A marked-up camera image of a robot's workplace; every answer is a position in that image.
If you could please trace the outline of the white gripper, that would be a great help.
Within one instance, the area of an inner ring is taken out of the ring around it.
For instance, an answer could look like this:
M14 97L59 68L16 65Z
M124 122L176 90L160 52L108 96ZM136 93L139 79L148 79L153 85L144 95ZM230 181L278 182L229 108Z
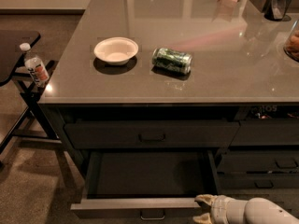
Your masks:
M244 214L247 201L211 194L197 195L194 200L200 206L211 206L210 214L192 218L196 224L246 224Z

